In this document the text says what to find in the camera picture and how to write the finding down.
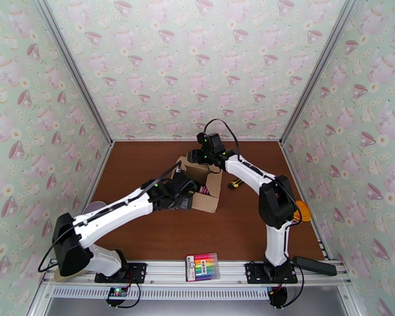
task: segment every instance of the wooden floor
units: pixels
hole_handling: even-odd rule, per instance
[[[94,201],[114,202],[149,179],[160,176],[181,155],[197,149],[195,142],[119,142],[104,170]],[[241,154],[275,175],[291,174],[276,142],[241,142]],[[193,253],[217,252],[221,260],[262,260],[266,228],[259,217],[258,197],[247,185],[227,187],[224,173],[216,213],[163,210],[142,216],[102,237],[97,244],[120,249],[132,260],[180,260]],[[298,193],[292,182],[294,195]],[[310,223],[292,227],[290,256],[323,259]]]

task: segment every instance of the open cardboard box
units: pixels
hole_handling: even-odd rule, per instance
[[[198,209],[207,213],[214,213],[218,206],[220,198],[222,170],[219,174],[213,174],[208,170],[208,166],[190,163],[187,157],[181,156],[177,161],[181,160],[181,169],[184,170],[187,176],[196,180],[201,185],[205,185],[209,191],[209,195],[195,193],[192,199],[192,208]],[[209,169],[217,173],[220,169],[214,165],[210,165]]]

